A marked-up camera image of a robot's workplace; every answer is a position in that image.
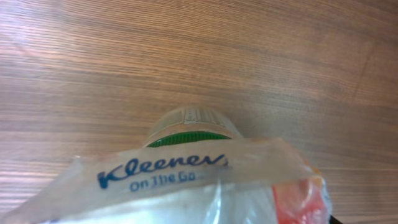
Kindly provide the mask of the orange Kleenex tissue pack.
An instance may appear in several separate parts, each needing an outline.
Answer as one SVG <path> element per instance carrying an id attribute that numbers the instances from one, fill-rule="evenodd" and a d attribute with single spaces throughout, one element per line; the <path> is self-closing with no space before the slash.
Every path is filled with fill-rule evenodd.
<path id="1" fill-rule="evenodd" d="M 76 159 L 2 223 L 328 223 L 324 178 L 281 139 Z"/>

